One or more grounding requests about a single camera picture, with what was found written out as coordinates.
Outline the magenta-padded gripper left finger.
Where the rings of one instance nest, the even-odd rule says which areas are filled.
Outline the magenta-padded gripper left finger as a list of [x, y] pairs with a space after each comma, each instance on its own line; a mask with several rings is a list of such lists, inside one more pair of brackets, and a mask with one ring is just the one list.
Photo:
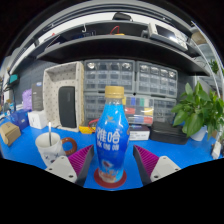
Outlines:
[[46, 171], [79, 186], [85, 184], [88, 170], [94, 156], [94, 146], [86, 146], [69, 157], [60, 156]]

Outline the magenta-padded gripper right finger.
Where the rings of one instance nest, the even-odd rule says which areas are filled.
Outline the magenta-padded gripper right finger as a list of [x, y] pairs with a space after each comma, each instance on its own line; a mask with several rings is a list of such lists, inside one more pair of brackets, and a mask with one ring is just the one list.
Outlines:
[[133, 156], [143, 185], [148, 185], [180, 170], [180, 167], [169, 157], [157, 156], [138, 145], [133, 146]]

